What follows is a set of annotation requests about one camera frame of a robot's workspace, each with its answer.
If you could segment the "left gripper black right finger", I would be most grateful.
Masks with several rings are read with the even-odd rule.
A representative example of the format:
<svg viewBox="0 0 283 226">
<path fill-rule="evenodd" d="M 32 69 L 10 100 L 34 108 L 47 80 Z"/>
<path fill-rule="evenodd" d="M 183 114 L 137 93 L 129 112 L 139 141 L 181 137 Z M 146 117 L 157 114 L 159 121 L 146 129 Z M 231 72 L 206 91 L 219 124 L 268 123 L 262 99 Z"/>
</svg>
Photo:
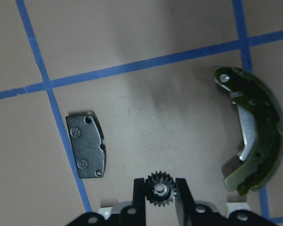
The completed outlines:
<svg viewBox="0 0 283 226">
<path fill-rule="evenodd" d="M 191 226 L 191 215 L 193 214 L 195 201 L 190 192 L 186 179 L 176 178 L 175 210 L 180 226 Z"/>
</svg>

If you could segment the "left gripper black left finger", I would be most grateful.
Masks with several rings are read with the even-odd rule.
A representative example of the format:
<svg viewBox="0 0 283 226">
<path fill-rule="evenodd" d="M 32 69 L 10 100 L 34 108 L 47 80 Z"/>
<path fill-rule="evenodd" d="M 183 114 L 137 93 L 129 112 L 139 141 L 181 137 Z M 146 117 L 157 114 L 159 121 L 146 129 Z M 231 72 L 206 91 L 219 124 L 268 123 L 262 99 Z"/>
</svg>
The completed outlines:
<svg viewBox="0 0 283 226">
<path fill-rule="evenodd" d="M 146 207 L 145 207 L 145 180 L 137 178 L 133 185 L 133 206 L 136 213 L 133 214 L 136 226 L 146 225 Z"/>
</svg>

